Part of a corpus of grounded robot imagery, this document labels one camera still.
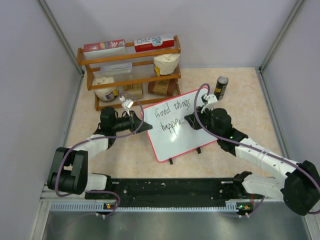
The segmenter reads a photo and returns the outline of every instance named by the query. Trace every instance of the black can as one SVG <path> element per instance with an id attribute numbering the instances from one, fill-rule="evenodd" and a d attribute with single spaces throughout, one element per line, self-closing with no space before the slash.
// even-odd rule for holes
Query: black can
<path id="1" fill-rule="evenodd" d="M 220 76 L 216 81 L 214 95 L 218 100 L 224 98 L 229 79 L 226 76 Z"/>

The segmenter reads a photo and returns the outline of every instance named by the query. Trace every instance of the white wall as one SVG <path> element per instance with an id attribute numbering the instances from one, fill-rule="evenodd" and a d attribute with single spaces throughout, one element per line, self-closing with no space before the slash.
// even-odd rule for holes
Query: white wall
<path id="1" fill-rule="evenodd" d="M 36 0 L 0 22 L 0 239 L 25 240 L 80 77 Z"/>
<path id="2" fill-rule="evenodd" d="M 307 0 L 265 70 L 275 107 L 298 161 L 320 169 L 320 1 Z"/>
<path id="3" fill-rule="evenodd" d="M 75 54 L 88 43 L 172 33 L 182 67 L 258 67 L 296 0 L 46 2 Z"/>

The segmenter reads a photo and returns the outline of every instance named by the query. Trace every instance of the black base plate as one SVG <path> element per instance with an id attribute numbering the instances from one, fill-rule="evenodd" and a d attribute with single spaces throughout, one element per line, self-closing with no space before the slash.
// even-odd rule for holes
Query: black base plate
<path id="1" fill-rule="evenodd" d="M 113 178 L 107 190 L 120 196 L 120 207 L 224 207 L 227 200 L 251 198 L 250 194 L 239 197 L 232 180 L 233 178 Z M 106 193 L 85 194 L 85 199 L 88 200 L 114 198 Z"/>

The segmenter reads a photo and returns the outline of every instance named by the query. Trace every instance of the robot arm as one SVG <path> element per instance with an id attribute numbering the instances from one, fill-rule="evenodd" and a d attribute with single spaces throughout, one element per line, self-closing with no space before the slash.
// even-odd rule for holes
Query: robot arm
<path id="1" fill-rule="evenodd" d="M 113 107 L 105 107 L 101 110 L 100 123 L 96 131 L 88 138 L 88 142 L 75 147 L 64 162 L 64 167 L 72 166 L 72 169 L 62 169 L 58 189 L 70 194 L 82 194 L 84 191 L 104 190 L 108 177 L 103 174 L 88 174 L 88 160 L 98 153 L 109 149 L 115 142 L 117 132 L 125 130 L 135 131 L 141 124 L 141 120 L 134 111 L 124 106 L 125 111 L 121 117 Z M 152 125 L 143 122 L 137 133 L 152 129 Z M 59 147 L 54 154 L 50 173 L 47 180 L 49 189 L 54 190 L 56 179 L 62 160 L 70 148 Z"/>
<path id="2" fill-rule="evenodd" d="M 298 163 L 286 158 L 282 158 L 284 161 L 279 161 L 278 159 L 269 156 L 269 154 L 272 154 L 280 157 L 258 145 L 246 134 L 234 128 L 231 123 L 231 117 L 227 114 L 225 109 L 213 109 L 214 104 L 217 102 L 215 95 L 204 95 L 202 96 L 202 101 L 204 105 L 202 107 L 197 107 L 196 110 L 201 123 L 206 129 L 219 137 L 240 143 L 234 144 L 218 139 L 217 143 L 219 146 L 224 151 L 250 161 L 252 164 L 255 164 L 273 176 L 262 177 L 247 171 L 236 175 L 234 179 L 242 184 L 244 190 L 248 194 L 260 194 L 281 200 L 295 213 L 306 215 L 320 200 L 320 194 L 314 184 L 304 174 L 285 161 L 289 161 L 290 163 L 299 166 L 320 184 L 320 177 L 316 167 L 309 161 Z M 193 129 L 199 130 L 202 128 L 195 117 L 195 113 L 186 115 L 184 119 L 187 120 Z M 242 146 L 241 144 L 252 146 L 261 151 L 253 150 L 249 147 Z"/>

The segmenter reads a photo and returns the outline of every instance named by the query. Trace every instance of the red box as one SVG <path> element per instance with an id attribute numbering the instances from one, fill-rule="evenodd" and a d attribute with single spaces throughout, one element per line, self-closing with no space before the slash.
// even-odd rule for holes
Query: red box
<path id="1" fill-rule="evenodd" d="M 149 51 L 154 49 L 170 48 L 175 45 L 175 39 L 172 34 L 152 36 L 134 41 L 136 52 Z"/>

